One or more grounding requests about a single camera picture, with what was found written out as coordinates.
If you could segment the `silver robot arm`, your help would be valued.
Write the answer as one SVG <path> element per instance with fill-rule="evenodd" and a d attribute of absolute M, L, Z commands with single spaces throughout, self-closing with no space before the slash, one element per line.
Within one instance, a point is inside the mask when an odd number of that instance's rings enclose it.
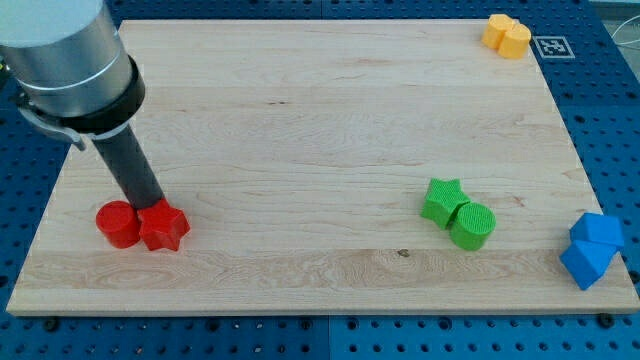
<path fill-rule="evenodd" d="M 1 56 L 22 116 L 48 137 L 85 147 L 124 130 L 145 85 L 103 0 L 3 0 Z"/>

